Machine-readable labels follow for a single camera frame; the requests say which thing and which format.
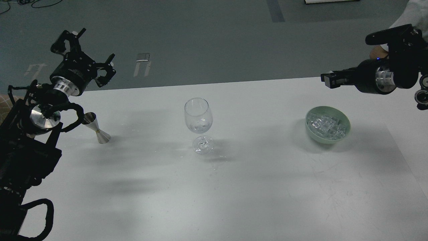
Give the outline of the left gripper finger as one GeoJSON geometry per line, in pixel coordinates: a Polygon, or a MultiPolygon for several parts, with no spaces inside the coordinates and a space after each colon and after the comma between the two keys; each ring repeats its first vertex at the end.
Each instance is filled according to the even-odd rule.
{"type": "Polygon", "coordinates": [[[98,75],[94,80],[98,87],[104,87],[107,85],[113,76],[116,74],[116,70],[113,68],[112,61],[115,58],[115,54],[112,53],[105,62],[94,63],[94,67],[98,71],[104,71],[105,75],[98,75]]]}
{"type": "Polygon", "coordinates": [[[81,49],[79,39],[84,34],[84,32],[86,32],[86,30],[86,28],[83,28],[78,33],[64,30],[52,44],[50,51],[52,53],[61,55],[63,57],[63,62],[85,61],[87,56],[81,49]]]}

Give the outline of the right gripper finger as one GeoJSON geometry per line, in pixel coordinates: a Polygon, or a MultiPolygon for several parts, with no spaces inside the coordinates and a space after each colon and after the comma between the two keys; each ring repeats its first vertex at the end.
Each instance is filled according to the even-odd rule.
{"type": "Polygon", "coordinates": [[[343,85],[344,73],[342,71],[330,71],[321,74],[321,81],[330,89],[338,88],[343,85]]]}

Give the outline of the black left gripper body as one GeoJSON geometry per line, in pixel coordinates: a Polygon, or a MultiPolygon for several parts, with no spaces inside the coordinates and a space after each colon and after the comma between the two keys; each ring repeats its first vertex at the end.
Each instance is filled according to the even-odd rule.
{"type": "Polygon", "coordinates": [[[66,55],[49,77],[55,90],[66,96],[80,96],[97,76],[95,61],[87,55],[66,55]]]}

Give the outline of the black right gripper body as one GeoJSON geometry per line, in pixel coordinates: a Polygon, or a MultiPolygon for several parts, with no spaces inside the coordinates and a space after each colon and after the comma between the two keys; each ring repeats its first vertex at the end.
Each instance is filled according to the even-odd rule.
{"type": "Polygon", "coordinates": [[[343,71],[347,84],[354,85],[362,93],[386,95],[397,88],[387,59],[364,60],[357,67],[343,71]]]}

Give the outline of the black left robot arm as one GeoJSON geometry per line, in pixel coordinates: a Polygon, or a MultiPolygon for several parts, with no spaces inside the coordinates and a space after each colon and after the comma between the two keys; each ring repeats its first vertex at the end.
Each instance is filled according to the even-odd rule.
{"type": "Polygon", "coordinates": [[[110,135],[98,126],[96,114],[84,113],[83,107],[70,102],[70,96],[81,96],[90,81],[98,87],[109,83],[116,74],[111,54],[97,63],[80,46],[79,39],[86,31],[63,31],[52,44],[52,53],[63,61],[50,75],[49,84],[34,79],[30,85],[8,87],[12,104],[1,123],[1,240],[43,241],[53,226],[55,208],[51,200],[38,199],[23,204],[26,191],[41,184],[55,169],[62,151],[56,147],[61,133],[85,125],[95,131],[98,142],[105,144],[110,135]],[[45,227],[35,237],[19,234],[29,209],[46,205],[45,227]]]}

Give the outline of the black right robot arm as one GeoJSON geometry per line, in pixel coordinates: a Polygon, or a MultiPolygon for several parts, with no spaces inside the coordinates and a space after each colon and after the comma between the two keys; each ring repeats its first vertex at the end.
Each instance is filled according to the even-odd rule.
{"type": "Polygon", "coordinates": [[[357,67],[321,74],[330,88],[355,86],[362,93],[387,95],[416,84],[414,99],[419,110],[427,110],[427,42],[411,24],[373,32],[365,38],[370,46],[386,44],[386,57],[362,61],[357,67]]]}

